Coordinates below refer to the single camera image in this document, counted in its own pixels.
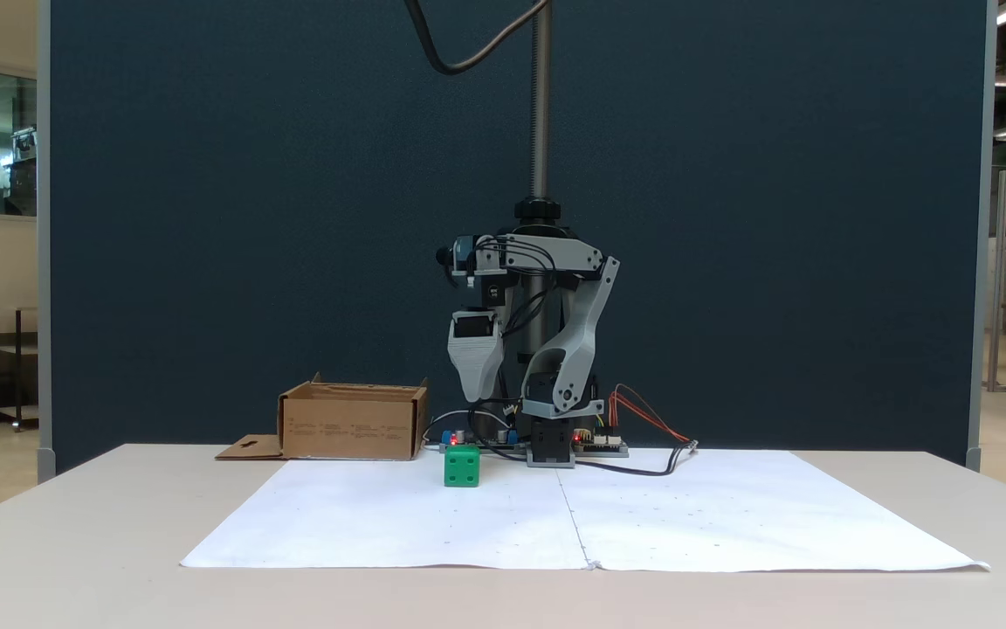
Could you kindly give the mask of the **light grey fixed gripper finger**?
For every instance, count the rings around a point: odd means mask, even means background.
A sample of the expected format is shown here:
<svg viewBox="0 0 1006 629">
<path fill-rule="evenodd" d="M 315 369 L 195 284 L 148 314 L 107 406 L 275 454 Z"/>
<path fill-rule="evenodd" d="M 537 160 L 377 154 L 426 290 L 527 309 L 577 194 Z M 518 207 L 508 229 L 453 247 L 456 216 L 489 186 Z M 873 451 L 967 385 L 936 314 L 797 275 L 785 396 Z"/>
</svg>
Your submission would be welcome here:
<svg viewBox="0 0 1006 629">
<path fill-rule="evenodd" d="M 493 396 L 503 362 L 502 348 L 451 348 L 451 362 L 468 403 Z"/>
</svg>

